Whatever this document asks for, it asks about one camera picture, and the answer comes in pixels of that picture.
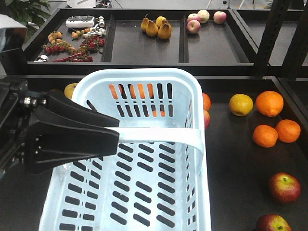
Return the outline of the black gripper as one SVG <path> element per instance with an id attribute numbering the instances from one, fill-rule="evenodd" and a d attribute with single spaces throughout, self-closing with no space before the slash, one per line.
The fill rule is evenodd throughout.
<path id="1" fill-rule="evenodd" d="M 36 108 L 36 120 L 29 119 Z M 0 80 L 0 176 L 24 162 L 34 174 L 84 159 L 115 155 L 119 120 L 83 107 L 61 91 L 35 92 L 20 78 Z"/>

